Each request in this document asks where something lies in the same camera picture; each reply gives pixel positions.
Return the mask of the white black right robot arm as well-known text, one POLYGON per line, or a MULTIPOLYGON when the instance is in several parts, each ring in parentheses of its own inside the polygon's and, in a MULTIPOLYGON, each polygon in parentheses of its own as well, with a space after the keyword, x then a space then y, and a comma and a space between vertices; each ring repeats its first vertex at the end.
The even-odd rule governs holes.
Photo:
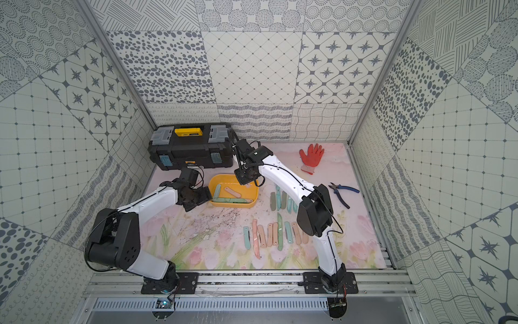
POLYGON ((239 139, 233 130, 228 131, 228 138, 238 165, 234 174, 241 185, 264 178, 298 204, 297 224, 304 233, 314 238, 322 285, 329 292, 336 292, 347 270, 334 242, 334 215, 328 188, 305 181, 265 146, 254 148, 246 139, 239 139))

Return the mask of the yellow plastic storage tray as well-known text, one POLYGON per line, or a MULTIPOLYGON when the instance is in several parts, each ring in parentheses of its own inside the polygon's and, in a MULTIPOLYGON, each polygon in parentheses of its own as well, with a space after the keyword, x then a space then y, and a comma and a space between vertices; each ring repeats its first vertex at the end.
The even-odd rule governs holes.
POLYGON ((209 182, 210 201, 215 207, 252 208, 258 199, 258 187, 241 185, 233 174, 215 175, 209 182))

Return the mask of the teal lettered fruit knife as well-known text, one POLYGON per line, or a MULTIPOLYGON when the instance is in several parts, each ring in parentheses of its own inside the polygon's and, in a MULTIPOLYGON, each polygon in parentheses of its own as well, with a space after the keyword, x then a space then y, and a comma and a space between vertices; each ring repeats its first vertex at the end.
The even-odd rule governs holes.
POLYGON ((282 206, 281 189, 278 185, 275 186, 275 189, 276 189, 276 193, 275 193, 276 206, 277 206, 277 210, 280 210, 281 206, 282 206))

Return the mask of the sage green fruit knife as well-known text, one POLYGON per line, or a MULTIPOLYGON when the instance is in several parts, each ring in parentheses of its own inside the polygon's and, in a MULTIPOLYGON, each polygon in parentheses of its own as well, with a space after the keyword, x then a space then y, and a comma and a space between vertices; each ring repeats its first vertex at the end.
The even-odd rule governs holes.
POLYGON ((271 193, 270 195, 270 207, 272 211, 277 210, 277 196, 276 193, 271 193))

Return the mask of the teal folding fruit knife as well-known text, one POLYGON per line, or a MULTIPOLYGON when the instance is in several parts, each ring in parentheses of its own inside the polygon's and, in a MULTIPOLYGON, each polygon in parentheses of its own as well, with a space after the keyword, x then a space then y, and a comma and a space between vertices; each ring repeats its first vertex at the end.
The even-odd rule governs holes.
POLYGON ((294 237, 293 237, 293 234, 292 234, 292 227, 291 227, 290 222, 286 221, 284 223, 284 229, 285 229, 285 236, 286 236, 287 242, 289 244, 293 244, 294 243, 294 237))

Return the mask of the mint folding knife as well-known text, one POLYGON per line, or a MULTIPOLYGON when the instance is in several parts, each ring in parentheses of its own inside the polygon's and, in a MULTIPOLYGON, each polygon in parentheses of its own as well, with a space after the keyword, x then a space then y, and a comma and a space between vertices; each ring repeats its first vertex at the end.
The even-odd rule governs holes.
POLYGON ((250 250, 252 248, 252 243, 250 240, 250 228, 248 226, 243 227, 243 234, 244 234, 244 246, 247 250, 250 250))

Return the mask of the teal curved handle knife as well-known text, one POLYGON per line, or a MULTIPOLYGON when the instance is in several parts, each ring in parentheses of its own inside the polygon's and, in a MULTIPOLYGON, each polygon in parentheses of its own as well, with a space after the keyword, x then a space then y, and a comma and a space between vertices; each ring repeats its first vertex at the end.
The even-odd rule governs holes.
POLYGON ((286 209, 287 209, 287 212, 288 212, 288 213, 291 213, 291 212, 292 212, 292 209, 293 209, 293 201, 292 201, 291 197, 288 197, 288 198, 287 198, 287 207, 286 207, 286 209))

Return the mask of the long coral fruit knife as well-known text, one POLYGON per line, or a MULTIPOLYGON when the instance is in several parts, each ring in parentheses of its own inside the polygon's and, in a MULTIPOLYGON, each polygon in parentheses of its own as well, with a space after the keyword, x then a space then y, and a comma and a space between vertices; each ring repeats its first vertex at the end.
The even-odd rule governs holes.
POLYGON ((261 259, 260 247, 259 247, 259 237, 258 237, 258 222, 256 219, 252 220, 252 239, 253 239, 254 255, 257 259, 261 259))

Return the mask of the light green knife handle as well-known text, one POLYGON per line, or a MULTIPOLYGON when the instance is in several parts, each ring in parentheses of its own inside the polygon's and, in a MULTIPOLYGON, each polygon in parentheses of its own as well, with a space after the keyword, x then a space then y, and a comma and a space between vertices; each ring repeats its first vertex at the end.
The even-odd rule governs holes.
POLYGON ((250 204, 253 203, 253 199, 249 198, 223 198, 219 197, 216 199, 212 199, 212 202, 214 203, 237 203, 237 204, 250 204))

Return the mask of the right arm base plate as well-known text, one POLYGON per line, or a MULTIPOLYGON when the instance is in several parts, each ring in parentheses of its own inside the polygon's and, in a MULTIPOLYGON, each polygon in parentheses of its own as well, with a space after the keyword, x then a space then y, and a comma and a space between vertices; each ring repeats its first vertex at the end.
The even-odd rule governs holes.
POLYGON ((321 271, 304 272, 302 286, 306 294, 357 294, 356 276, 352 272, 345 272, 343 275, 329 277, 321 271))

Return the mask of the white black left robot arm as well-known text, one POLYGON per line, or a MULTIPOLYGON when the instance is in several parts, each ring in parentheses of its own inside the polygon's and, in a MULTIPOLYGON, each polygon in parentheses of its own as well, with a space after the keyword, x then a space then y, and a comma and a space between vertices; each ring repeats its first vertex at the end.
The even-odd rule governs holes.
POLYGON ((84 246, 87 266, 93 263, 107 266, 107 271, 120 269, 140 275, 146 283, 162 285, 170 291, 178 276, 174 263, 159 259, 141 248, 141 231, 154 216, 179 205, 186 212, 212 199, 208 187, 202 185, 198 170, 185 167, 179 178, 164 181, 159 187, 128 205, 98 212, 93 229, 84 246))

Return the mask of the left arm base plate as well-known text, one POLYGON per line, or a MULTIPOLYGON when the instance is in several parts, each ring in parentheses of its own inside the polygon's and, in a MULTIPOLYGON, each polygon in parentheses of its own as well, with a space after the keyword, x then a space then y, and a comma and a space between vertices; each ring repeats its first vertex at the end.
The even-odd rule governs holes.
POLYGON ((141 294, 195 294, 199 276, 197 272, 175 272, 163 279, 144 278, 141 294))

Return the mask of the green folding fruit knife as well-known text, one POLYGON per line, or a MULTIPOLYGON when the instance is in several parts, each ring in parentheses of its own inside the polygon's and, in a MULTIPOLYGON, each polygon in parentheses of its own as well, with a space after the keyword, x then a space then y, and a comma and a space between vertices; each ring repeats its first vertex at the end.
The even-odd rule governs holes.
POLYGON ((277 214, 277 248, 283 250, 283 218, 280 213, 277 214))

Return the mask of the pink folding fruit knife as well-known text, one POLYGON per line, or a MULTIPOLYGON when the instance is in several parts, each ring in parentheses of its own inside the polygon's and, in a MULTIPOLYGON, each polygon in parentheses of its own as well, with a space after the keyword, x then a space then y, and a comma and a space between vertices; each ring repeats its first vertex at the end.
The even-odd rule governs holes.
POLYGON ((259 239, 260 247, 266 248, 267 247, 267 237, 264 232, 264 227, 262 225, 259 225, 257 227, 257 232, 258 232, 258 239, 259 239))

